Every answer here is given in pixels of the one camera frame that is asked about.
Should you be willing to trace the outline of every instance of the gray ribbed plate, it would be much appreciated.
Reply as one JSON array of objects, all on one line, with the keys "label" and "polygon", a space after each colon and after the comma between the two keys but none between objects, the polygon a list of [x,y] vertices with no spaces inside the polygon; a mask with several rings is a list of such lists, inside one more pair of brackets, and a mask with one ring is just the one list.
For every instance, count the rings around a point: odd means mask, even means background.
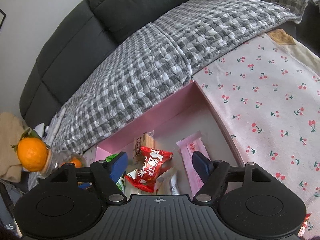
[{"label": "gray ribbed plate", "polygon": [[[185,195],[133,195],[122,206],[109,207],[101,220],[70,240],[245,240],[227,228],[213,209],[197,206]],[[297,236],[286,239],[299,240]]]}]

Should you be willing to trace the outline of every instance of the circular cover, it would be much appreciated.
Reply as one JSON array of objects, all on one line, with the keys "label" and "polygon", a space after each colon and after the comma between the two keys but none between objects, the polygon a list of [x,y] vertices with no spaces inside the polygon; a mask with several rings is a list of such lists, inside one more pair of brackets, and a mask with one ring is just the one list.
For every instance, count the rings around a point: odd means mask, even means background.
[{"label": "circular cover", "polygon": [[279,239],[300,230],[306,208],[303,201],[285,186],[257,182],[225,194],[219,203],[218,213],[230,228],[241,235],[255,239]]},{"label": "circular cover", "polygon": [[70,183],[38,186],[15,206],[15,218],[24,235],[66,238],[82,233],[97,222],[102,208],[91,192]]}]

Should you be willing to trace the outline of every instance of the white wall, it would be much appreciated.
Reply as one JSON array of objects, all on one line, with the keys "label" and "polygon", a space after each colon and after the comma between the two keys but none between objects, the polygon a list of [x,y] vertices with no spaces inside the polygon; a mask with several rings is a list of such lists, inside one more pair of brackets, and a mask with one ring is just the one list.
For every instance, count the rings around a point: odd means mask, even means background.
[{"label": "white wall", "polygon": [[20,115],[23,87],[42,46],[82,0],[0,0],[0,113]]}]

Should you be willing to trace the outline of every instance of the metal screw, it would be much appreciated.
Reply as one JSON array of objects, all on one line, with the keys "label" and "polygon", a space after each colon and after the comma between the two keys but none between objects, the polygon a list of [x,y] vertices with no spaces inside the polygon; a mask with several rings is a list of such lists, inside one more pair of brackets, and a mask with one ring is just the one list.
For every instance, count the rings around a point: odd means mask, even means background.
[{"label": "metal screw", "polygon": [[124,197],[120,194],[112,194],[109,196],[109,200],[112,202],[120,202],[124,199]]},{"label": "metal screw", "polygon": [[209,202],[211,200],[211,197],[207,194],[200,194],[196,196],[196,199],[200,202]]}]

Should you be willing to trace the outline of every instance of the cherry print tablecloth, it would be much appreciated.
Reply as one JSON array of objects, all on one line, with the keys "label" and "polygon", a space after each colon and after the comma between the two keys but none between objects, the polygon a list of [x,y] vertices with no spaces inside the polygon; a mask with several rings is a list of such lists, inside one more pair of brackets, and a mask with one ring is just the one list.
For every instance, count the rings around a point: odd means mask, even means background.
[{"label": "cherry print tablecloth", "polygon": [[311,213],[304,236],[320,235],[320,77],[264,34],[194,80],[243,161],[256,162],[297,194]]}]

